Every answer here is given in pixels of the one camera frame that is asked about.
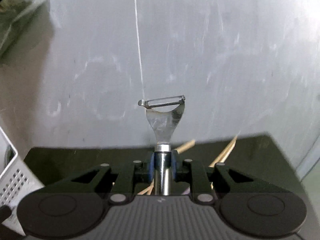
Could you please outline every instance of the white plastic basket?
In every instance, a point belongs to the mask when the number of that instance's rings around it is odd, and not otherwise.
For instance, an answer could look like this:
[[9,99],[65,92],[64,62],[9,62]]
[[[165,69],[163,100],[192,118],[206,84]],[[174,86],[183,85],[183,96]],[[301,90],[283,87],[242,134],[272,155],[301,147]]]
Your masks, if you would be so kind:
[[12,211],[11,216],[2,224],[21,235],[25,235],[17,218],[17,206],[24,196],[42,188],[44,185],[20,158],[1,127],[0,136],[7,144],[7,151],[0,153],[1,158],[6,160],[7,154],[14,155],[0,175],[0,206],[7,205]]

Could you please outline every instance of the transparent plastic bag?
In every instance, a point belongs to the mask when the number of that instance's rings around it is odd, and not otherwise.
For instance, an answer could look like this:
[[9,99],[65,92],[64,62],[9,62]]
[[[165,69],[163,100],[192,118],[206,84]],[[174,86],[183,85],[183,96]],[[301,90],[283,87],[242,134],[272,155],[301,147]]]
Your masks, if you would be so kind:
[[14,42],[36,9],[46,0],[2,0],[0,2],[0,57]]

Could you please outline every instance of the silver screw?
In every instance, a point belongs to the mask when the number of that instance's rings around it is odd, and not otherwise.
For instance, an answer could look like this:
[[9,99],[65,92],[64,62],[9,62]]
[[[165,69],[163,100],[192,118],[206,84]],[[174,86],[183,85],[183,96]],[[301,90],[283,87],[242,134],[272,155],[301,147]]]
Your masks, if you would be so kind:
[[213,196],[210,194],[200,194],[198,200],[201,202],[210,202],[213,200]]
[[126,196],[123,195],[123,194],[113,194],[110,199],[113,201],[113,202],[123,202],[125,201],[126,199]]

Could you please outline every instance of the metal wall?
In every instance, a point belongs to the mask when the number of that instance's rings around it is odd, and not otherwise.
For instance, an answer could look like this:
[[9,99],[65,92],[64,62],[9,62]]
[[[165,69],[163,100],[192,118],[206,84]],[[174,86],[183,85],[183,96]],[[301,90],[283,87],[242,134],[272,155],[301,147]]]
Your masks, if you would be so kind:
[[319,135],[319,8],[50,0],[0,61],[0,117],[22,155],[150,145],[138,100],[184,94],[173,142],[267,132],[296,167]]

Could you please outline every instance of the pale green surface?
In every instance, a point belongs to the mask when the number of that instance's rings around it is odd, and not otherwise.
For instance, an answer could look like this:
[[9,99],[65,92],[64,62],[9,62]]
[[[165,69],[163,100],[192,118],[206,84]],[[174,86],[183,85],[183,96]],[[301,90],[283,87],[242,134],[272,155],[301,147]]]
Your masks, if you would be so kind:
[[320,162],[318,162],[312,171],[303,179],[302,184],[309,195],[318,220],[320,221]]

